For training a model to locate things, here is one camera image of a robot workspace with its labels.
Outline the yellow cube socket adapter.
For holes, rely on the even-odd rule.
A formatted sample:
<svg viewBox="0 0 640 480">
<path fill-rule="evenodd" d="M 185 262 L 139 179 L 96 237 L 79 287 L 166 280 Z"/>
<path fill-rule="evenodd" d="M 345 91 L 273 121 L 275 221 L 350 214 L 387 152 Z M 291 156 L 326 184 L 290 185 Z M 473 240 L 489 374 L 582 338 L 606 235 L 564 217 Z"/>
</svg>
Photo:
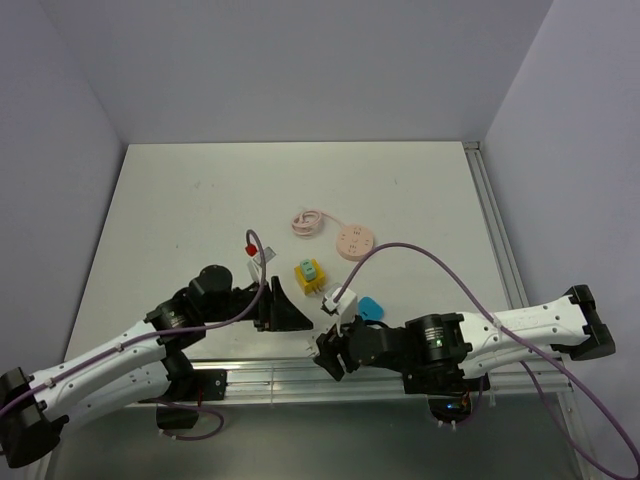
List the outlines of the yellow cube socket adapter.
<svg viewBox="0 0 640 480">
<path fill-rule="evenodd" d="M 317 270 L 317 278 L 311 282 L 306 282 L 302 278 L 300 274 L 299 264 L 294 268 L 295 279 L 305 296 L 322 292 L 327 284 L 327 276 L 325 271 L 315 259 L 311 260 L 313 261 L 314 266 Z"/>
</svg>

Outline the green plug adapter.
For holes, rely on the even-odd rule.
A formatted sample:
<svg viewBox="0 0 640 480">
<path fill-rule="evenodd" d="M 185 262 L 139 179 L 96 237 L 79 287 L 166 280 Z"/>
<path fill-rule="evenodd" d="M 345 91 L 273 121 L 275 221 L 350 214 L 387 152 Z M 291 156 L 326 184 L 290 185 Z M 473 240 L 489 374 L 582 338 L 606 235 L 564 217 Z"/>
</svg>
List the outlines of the green plug adapter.
<svg viewBox="0 0 640 480">
<path fill-rule="evenodd" d="M 300 274 L 306 282 L 317 278 L 317 270 L 311 259 L 305 259 L 299 263 Z"/>
</svg>

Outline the white plug adapter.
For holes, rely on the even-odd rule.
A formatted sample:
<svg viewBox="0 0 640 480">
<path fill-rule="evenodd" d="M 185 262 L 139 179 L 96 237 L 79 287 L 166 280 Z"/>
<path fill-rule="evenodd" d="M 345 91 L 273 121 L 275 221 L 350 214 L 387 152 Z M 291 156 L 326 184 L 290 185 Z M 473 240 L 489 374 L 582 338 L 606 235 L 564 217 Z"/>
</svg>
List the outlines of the white plug adapter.
<svg viewBox="0 0 640 480">
<path fill-rule="evenodd" d="M 329 336 L 326 332 L 312 335 L 308 339 L 308 347 L 306 348 L 308 357 L 317 357 L 322 355 L 327 349 L 327 341 Z"/>
</svg>

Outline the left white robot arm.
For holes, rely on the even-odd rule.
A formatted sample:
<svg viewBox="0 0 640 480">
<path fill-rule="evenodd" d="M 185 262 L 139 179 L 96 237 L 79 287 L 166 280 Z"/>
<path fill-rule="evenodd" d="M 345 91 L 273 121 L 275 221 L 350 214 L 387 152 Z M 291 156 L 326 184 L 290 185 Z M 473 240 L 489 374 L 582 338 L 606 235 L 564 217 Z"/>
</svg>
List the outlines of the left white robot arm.
<svg viewBox="0 0 640 480">
<path fill-rule="evenodd" d="M 208 266 L 117 338 L 49 369 L 2 374 L 1 454 L 8 466 L 40 460 L 64 430 L 109 411 L 154 399 L 194 400 L 197 376 L 184 351 L 230 320 L 248 320 L 259 332 L 314 327 L 277 277 L 236 288 L 227 268 Z"/>
</svg>

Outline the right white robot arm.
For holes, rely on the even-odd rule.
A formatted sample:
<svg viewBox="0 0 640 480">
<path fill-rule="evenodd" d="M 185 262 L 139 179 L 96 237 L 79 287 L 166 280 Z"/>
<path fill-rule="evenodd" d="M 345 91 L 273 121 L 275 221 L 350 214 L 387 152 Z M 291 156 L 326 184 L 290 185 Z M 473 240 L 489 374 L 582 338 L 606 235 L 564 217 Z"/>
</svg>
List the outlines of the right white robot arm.
<svg viewBox="0 0 640 480">
<path fill-rule="evenodd" d="M 407 394 L 487 390 L 490 371 L 537 356 L 586 361 L 612 355 L 615 341 L 586 285 L 542 305 L 484 316 L 429 314 L 390 327 L 336 307 L 337 322 L 316 340 L 314 363 L 334 380 L 361 367 L 396 372 Z"/>
</svg>

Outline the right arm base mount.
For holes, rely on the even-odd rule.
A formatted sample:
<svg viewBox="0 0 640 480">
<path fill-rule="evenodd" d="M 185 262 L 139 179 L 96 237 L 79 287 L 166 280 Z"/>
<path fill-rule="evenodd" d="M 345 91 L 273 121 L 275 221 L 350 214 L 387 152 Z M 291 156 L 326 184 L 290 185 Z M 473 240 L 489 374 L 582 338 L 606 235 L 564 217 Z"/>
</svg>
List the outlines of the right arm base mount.
<svg viewBox="0 0 640 480">
<path fill-rule="evenodd" d="M 436 365 L 402 373 L 407 395 L 424 395 L 429 413 L 440 426 L 452 429 L 469 421 L 483 394 L 491 388 L 488 374 L 465 378 L 461 368 Z"/>
</svg>

